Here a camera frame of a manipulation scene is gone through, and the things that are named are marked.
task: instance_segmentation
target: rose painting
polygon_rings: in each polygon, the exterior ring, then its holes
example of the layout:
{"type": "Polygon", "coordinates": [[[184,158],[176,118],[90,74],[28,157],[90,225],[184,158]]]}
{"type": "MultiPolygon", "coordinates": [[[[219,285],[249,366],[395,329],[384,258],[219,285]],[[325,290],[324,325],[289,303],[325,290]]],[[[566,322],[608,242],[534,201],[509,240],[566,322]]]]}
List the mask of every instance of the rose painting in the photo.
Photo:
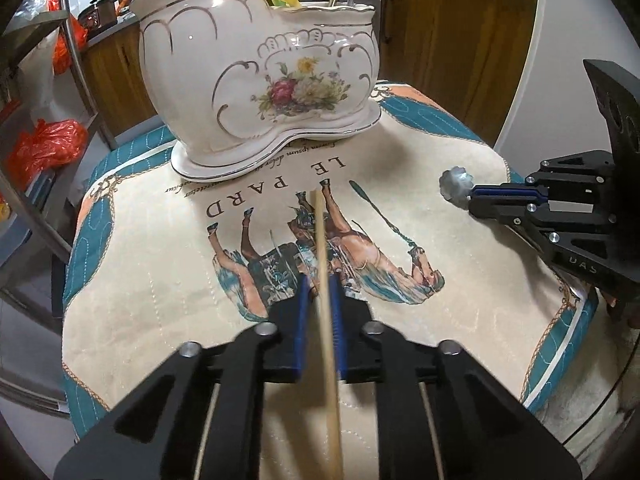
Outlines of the rose painting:
{"type": "Polygon", "coordinates": [[[267,92],[251,96],[251,101],[258,103],[260,118],[334,110],[338,102],[346,99],[351,85],[345,84],[337,72],[316,73],[318,61],[317,57],[301,57],[292,72],[285,63],[278,63],[282,77],[274,81],[265,76],[269,84],[267,92]]]}

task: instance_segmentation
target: red plastic bag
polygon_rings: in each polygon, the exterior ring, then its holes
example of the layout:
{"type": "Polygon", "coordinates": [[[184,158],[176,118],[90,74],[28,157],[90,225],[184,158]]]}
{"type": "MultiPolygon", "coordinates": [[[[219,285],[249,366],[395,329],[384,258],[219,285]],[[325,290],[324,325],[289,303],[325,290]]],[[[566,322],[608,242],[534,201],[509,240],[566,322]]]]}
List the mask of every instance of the red plastic bag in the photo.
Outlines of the red plastic bag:
{"type": "Polygon", "coordinates": [[[4,169],[14,186],[25,191],[41,171],[80,158],[88,137],[85,127],[77,121],[47,124],[40,119],[33,134],[20,133],[13,151],[5,161],[4,169]]]}
{"type": "MultiPolygon", "coordinates": [[[[49,10],[60,10],[60,1],[47,0],[47,7],[49,8],[49,10]]],[[[82,48],[86,44],[88,31],[82,25],[80,25],[80,23],[74,16],[71,16],[71,23],[78,48],[82,48]]],[[[66,49],[65,38],[63,34],[58,34],[56,49],[53,51],[53,72],[55,74],[62,74],[66,72],[66,70],[68,70],[70,66],[71,56],[66,49]]]]}

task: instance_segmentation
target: wooden cabinet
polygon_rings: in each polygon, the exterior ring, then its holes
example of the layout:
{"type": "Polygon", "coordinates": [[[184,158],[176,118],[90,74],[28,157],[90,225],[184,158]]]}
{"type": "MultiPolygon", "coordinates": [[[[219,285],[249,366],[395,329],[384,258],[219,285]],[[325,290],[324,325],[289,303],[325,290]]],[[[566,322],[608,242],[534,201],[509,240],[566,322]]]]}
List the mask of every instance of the wooden cabinet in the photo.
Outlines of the wooden cabinet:
{"type": "Polygon", "coordinates": [[[98,110],[114,136],[156,115],[142,81],[133,22],[82,53],[82,67],[98,110]]]}
{"type": "Polygon", "coordinates": [[[537,0],[383,0],[380,77],[411,84],[493,146],[537,0]]]}

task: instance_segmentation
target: tablecloth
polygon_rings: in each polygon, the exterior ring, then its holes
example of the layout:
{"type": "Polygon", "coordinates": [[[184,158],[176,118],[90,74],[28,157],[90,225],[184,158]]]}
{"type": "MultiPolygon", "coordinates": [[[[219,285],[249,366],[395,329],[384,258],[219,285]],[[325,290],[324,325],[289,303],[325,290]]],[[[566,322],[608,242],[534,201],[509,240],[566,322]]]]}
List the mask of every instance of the tablecloth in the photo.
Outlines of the tablecloth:
{"type": "MultiPolygon", "coordinates": [[[[476,184],[519,179],[497,153],[408,85],[380,82],[372,98],[383,113],[368,132],[294,142],[232,181],[181,180],[165,126],[95,168],[64,300],[65,389],[80,437],[181,342],[226,342],[293,295],[299,272],[315,276],[315,188],[348,294],[408,339],[457,339],[530,410],[545,402],[597,301],[511,230],[440,195],[453,166],[476,184]]],[[[325,445],[318,390],[267,388],[264,478],[313,474],[325,445]]],[[[340,386],[348,478],[377,474],[371,399],[370,385],[340,386]]]]}

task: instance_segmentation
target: teal border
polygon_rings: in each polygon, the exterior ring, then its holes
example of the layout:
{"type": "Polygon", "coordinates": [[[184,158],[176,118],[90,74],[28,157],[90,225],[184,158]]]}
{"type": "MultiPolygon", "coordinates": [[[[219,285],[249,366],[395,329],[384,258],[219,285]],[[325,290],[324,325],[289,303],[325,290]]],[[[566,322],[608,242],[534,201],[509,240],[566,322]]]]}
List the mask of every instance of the teal border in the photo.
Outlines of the teal border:
{"type": "MultiPolygon", "coordinates": [[[[400,96],[385,97],[380,102],[380,105],[389,114],[393,115],[396,120],[408,127],[430,134],[482,142],[475,133],[455,117],[431,105],[400,96]]],[[[175,137],[169,129],[166,126],[162,126],[124,144],[117,150],[114,150],[114,152],[111,152],[96,166],[88,181],[87,189],[108,171],[174,139],[175,137]]],[[[119,176],[129,176],[161,166],[170,160],[171,150],[171,148],[168,148],[167,150],[139,160],[130,166],[125,166],[117,171],[116,174],[119,176]]],[[[523,182],[523,179],[517,173],[511,171],[511,181],[523,182]]],[[[113,227],[110,201],[111,198],[109,196],[99,199],[92,206],[91,211],[82,223],[71,260],[67,267],[64,295],[65,310],[73,297],[91,280],[107,248],[113,227]]],[[[597,297],[593,299],[593,294],[594,292],[592,291],[592,294],[590,294],[583,307],[578,326],[561,356],[561,361],[548,378],[536,399],[529,405],[530,411],[535,412],[546,401],[579,348],[598,304],[597,297]]],[[[528,393],[532,391],[542,378],[551,359],[558,350],[559,343],[564,339],[574,315],[575,310],[568,308],[559,316],[556,323],[552,326],[548,337],[543,341],[534,359],[532,369],[527,378],[523,399],[527,397],[528,393]]],[[[88,391],[66,373],[65,391],[69,403],[71,420],[78,436],[82,437],[92,425],[104,416],[105,410],[88,391]]]]}
{"type": "Polygon", "coordinates": [[[148,134],[136,137],[131,142],[113,150],[94,168],[91,177],[89,177],[87,181],[84,192],[87,192],[107,171],[111,171],[135,156],[144,155],[149,150],[157,148],[166,142],[171,142],[172,140],[175,140],[175,137],[169,128],[160,126],[159,128],[151,130],[148,134]]]}

